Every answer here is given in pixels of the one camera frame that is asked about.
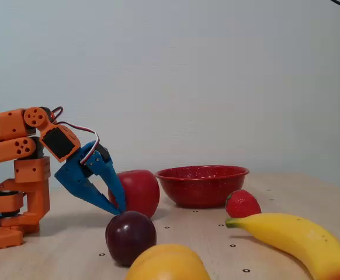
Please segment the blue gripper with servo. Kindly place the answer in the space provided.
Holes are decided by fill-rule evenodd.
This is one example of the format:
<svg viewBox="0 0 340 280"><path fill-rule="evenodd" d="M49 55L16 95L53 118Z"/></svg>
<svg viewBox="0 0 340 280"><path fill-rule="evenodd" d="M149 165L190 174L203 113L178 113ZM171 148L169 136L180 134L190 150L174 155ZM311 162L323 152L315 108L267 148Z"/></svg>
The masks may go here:
<svg viewBox="0 0 340 280"><path fill-rule="evenodd" d="M95 141L79 148L55 173L54 177L73 196L88 202L106 212L118 215L126 211L124 188L113 168L109 151L98 144L95 151L85 163L82 159L91 150ZM117 206L113 205L87 178L99 176L115 197Z"/></svg>

